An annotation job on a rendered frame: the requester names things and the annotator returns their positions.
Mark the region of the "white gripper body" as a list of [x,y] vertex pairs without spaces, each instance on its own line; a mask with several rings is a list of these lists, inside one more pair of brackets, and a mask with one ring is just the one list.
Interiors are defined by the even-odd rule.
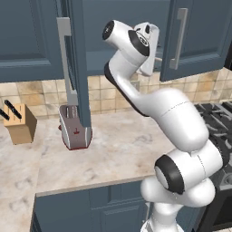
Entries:
[[154,24],[140,24],[140,32],[150,44],[150,56],[139,68],[139,73],[144,76],[151,76],[153,74],[160,29]]

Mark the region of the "blue base cabinet door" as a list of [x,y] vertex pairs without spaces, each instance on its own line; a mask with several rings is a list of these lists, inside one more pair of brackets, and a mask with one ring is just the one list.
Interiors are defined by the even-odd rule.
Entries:
[[147,206],[143,201],[101,211],[101,232],[140,232]]

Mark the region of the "black stove with hob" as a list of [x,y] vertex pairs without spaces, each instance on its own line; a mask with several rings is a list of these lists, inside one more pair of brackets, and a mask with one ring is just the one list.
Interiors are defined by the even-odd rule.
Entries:
[[196,108],[207,124],[210,138],[217,142],[226,165],[210,179],[216,187],[214,200],[199,211],[191,232],[213,232],[232,227],[232,102],[197,104]]

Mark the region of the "grey and red toaster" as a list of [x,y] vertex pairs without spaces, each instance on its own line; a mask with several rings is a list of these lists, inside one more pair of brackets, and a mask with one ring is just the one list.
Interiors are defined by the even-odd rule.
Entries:
[[63,143],[68,150],[87,149],[92,140],[92,128],[81,125],[78,107],[62,105],[59,108],[60,126]]

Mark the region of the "blue drawer front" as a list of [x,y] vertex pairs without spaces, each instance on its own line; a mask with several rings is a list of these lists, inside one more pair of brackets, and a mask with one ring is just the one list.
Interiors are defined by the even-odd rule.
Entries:
[[140,181],[91,188],[89,192],[92,208],[107,207],[132,201],[143,201],[140,193]]

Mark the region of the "wooden knife block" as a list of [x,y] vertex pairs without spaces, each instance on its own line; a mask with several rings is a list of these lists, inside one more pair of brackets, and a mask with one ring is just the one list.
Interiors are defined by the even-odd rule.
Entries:
[[14,105],[16,110],[22,115],[18,119],[12,111],[5,105],[4,112],[10,117],[10,120],[4,120],[4,126],[8,129],[13,144],[32,143],[37,124],[37,119],[24,103]]

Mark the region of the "blue wall cabinet door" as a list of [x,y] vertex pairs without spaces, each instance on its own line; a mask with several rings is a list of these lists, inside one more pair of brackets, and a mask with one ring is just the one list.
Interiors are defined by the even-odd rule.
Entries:
[[0,82],[63,78],[55,0],[0,0]]
[[[177,70],[169,68],[179,37],[178,10],[188,18]],[[232,43],[232,0],[170,0],[160,79],[175,80],[224,66]]]
[[56,0],[60,17],[70,19],[71,35],[64,39],[71,86],[77,92],[78,113],[83,127],[91,126],[82,0]]

